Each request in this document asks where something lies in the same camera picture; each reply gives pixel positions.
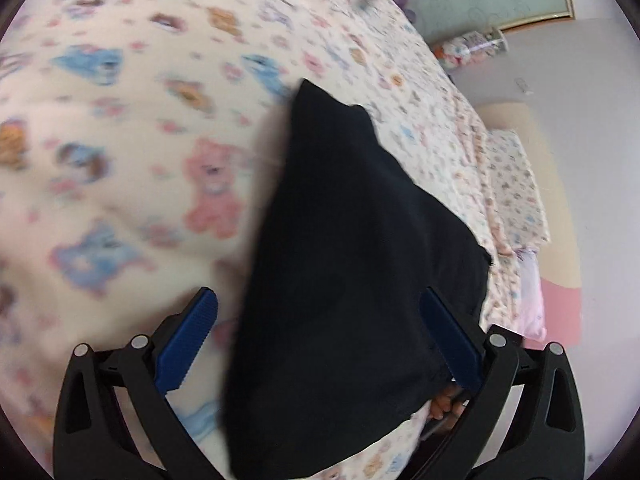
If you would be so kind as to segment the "person's hand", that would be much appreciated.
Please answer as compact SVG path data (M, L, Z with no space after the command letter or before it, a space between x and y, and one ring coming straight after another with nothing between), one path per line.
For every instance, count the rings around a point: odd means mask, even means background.
M460 393L462 393L461 388L452 382L431 400L428 418L438 422L435 434L446 434L462 416L465 401L456 401Z

